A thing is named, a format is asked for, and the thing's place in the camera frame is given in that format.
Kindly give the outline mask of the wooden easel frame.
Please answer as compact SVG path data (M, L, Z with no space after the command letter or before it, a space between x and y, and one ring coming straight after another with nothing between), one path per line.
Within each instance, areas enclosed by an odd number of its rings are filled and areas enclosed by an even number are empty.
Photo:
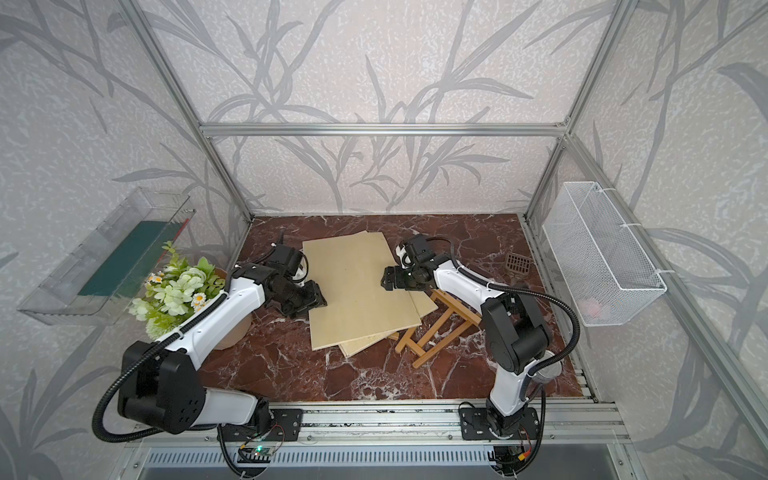
M445 307L440 317L418 340L413 338L418 328L407 329L394 347L397 354L410 350L415 355L414 368L425 365L467 330L481 326L481 317L456 297L442 290L433 290L430 298Z

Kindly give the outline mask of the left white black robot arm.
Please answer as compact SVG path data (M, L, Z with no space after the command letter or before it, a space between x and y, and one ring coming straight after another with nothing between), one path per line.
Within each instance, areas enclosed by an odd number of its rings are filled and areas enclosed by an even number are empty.
M156 342L131 345L120 375L96 405L91 421L95 437L125 443L225 425L268 433L276 421L266 398L207 388L198 371L253 311L274 306L283 316L297 318L326 306L308 273L303 251L276 243L257 261L235 265L223 289L179 327Z

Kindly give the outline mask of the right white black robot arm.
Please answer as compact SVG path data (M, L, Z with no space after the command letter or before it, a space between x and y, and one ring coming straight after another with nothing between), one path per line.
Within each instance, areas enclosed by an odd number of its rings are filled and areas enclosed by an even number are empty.
M417 234L395 249L399 264L384 270L381 286L387 290L446 292L480 313L486 349L497 364L487 401L490 418L504 425L518 417L529 403L527 390L541 370L565 359L581 338L576 312L552 295L495 282L469 269L456 258L447 237ZM553 335L543 319L542 299L562 310L572 332L565 347L547 358Z

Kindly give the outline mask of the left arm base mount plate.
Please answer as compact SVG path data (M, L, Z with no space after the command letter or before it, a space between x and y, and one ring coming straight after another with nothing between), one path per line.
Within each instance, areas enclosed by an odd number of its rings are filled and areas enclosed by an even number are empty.
M296 442L302 427L304 411L294 408L271 409L255 414L255 420L246 425L224 425L225 442L244 443L246 440L267 442Z

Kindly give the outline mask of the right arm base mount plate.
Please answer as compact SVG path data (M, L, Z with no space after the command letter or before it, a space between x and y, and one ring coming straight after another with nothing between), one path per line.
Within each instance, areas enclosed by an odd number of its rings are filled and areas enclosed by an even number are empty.
M528 404L509 416L490 403L478 407L463 401L457 413L463 440L534 440L542 433L538 412Z

